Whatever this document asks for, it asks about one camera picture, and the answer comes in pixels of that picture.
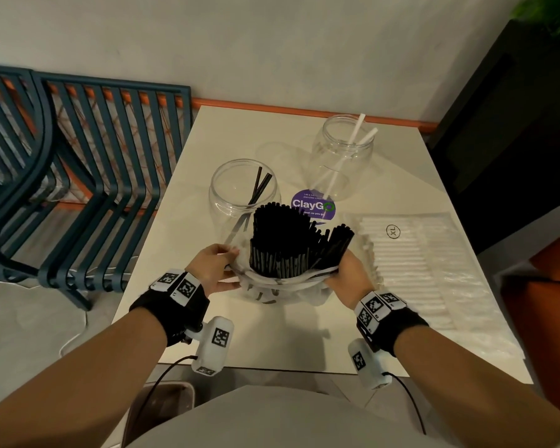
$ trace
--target person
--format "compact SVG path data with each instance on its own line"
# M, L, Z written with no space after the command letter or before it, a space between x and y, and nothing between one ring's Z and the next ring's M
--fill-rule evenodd
M221 280L232 276L224 268L238 254L228 246L211 245L195 256L186 272L198 279L207 297L236 289L238 283ZM350 251L327 284L351 310L374 290ZM168 299L171 297L155 301L172 304ZM170 319L162 322L165 317L157 313L153 305L135 305L119 321L4 399L0 403L0 447L101 446L171 342L170 328L165 327ZM381 320L382 338L371 338L396 356L464 445L560 446L558 409L412 313L406 308L393 311L390 317L405 316L393 318L389 326ZM288 388L247 386L157 426L131 446L445 444L406 431L343 399Z

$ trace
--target purple sticker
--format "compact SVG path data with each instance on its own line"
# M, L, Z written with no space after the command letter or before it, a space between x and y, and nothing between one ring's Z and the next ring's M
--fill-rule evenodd
M292 197L291 207L302 210L311 218L331 220L336 215L336 203L315 190L301 190Z

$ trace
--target table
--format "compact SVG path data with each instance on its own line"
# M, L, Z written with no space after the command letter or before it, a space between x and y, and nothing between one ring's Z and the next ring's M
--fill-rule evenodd
M301 168L323 123L322 118L308 116L202 107L114 321L124 316L137 296L167 269L185 267L201 248L216 241L209 217L208 188L218 166L243 157L265 163L276 173L282 201L288 203L306 188ZM418 130L375 127L374 153L363 183L356 195L337 203L337 211L450 212L460 227ZM306 303L262 305L237 299L231 292L213 294L205 321L216 315L229 318L235 325L226 366L356 373L347 351L348 344L360 337L355 316L334 295L324 305L313 307ZM194 354L196 346L179 343L168 347L161 362L172 363ZM516 379L532 383L522 359L487 360ZM387 359L386 367L407 376L393 357Z

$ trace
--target black wristband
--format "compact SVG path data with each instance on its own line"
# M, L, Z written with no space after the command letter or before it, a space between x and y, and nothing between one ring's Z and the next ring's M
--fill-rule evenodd
M357 328L373 352L386 351L393 357L394 343L406 329L429 324L392 293L369 293L355 308Z
M168 289L165 291L154 290L153 287L162 288L161 284L157 285L158 282L154 283L129 308L129 311L145 308L155 316L166 333L166 346L183 341L186 329L194 332L201 331L203 317L209 306L209 300L205 297L202 286L192 286L190 295L186 298L184 293L187 289L186 274L187 272L183 272L173 283L166 284ZM179 292L183 293L184 298L177 300L182 301L184 305L173 298Z

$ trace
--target person's left hand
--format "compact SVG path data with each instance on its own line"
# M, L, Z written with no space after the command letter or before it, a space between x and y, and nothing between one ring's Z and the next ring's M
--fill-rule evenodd
M221 282L221 279L235 277L232 271L224 268L239 256L238 248L229 245L212 244L202 249L193 261L186 267L186 271L199 280L205 296L209 297L214 292L231 291L239 289L240 284L236 282Z

